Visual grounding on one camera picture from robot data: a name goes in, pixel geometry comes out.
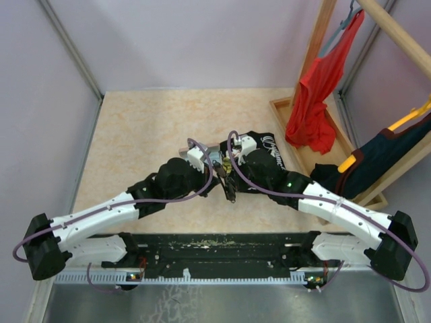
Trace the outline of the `thin-framed sunglasses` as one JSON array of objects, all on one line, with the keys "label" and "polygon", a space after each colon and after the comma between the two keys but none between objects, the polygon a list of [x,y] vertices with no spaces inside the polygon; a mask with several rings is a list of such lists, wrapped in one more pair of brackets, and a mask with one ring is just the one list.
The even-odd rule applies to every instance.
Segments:
[{"label": "thin-framed sunglasses", "polygon": [[232,178],[229,177],[229,175],[226,173],[223,165],[220,162],[214,161],[213,167],[217,174],[218,180],[222,185],[226,199],[231,203],[235,203],[236,190],[235,190],[235,186],[234,186],[234,182],[232,181]]}]

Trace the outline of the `pink glasses case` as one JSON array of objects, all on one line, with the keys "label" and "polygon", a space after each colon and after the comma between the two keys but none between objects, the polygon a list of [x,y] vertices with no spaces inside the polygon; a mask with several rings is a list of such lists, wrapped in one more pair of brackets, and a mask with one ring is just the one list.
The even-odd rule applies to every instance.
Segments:
[{"label": "pink glasses case", "polygon": [[201,149],[198,146],[184,147],[178,150],[178,154],[195,168],[201,167],[203,164],[213,164],[214,162],[220,164],[222,162],[219,143],[207,145],[200,143],[200,147]]}]

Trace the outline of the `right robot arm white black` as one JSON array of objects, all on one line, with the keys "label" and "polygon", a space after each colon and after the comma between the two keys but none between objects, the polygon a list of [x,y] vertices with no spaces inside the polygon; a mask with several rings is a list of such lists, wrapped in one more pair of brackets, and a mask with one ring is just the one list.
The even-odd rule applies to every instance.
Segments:
[{"label": "right robot arm white black", "polygon": [[300,253],[308,266],[322,260],[343,260],[369,266],[386,279],[402,281],[411,262],[420,261],[416,231],[408,214],[398,211],[390,215],[361,207],[307,176],[279,167],[262,149],[229,158],[242,180],[277,204],[347,230],[344,236],[315,233]]}]

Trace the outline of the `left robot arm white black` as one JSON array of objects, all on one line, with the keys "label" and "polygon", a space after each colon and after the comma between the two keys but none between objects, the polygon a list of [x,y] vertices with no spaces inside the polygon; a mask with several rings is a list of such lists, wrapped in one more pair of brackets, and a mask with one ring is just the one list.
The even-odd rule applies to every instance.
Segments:
[{"label": "left robot arm white black", "polygon": [[98,233],[162,211],[168,204],[206,197],[217,183],[212,161],[171,158],[157,172],[104,203],[54,218],[45,213],[34,216],[23,239],[24,261],[35,281],[51,278],[67,266],[134,266],[140,251],[131,234],[99,238]]}]

